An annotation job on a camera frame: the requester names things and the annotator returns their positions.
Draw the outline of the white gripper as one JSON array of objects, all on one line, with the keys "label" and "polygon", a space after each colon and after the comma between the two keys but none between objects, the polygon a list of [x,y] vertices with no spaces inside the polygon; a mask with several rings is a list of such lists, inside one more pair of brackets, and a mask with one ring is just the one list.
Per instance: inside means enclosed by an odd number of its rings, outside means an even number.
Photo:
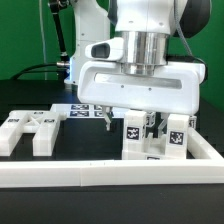
[{"label": "white gripper", "polygon": [[89,61],[81,69],[78,98],[82,103],[100,105],[111,129],[111,107],[161,112],[156,115],[155,137],[160,138],[168,114],[193,115],[199,108],[199,85],[205,65],[168,62],[154,69],[152,76],[130,75],[115,62]]}]

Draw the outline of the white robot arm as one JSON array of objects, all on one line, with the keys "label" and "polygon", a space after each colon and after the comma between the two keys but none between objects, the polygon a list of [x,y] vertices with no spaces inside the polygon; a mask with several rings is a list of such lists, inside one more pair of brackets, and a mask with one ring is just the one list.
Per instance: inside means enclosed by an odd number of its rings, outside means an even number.
[{"label": "white robot arm", "polygon": [[83,103],[103,109],[106,126],[114,107],[144,112],[193,115],[199,85],[207,75],[203,61],[188,52],[169,56],[172,36],[182,41],[208,23],[211,0],[72,0],[76,52],[70,76]]}]

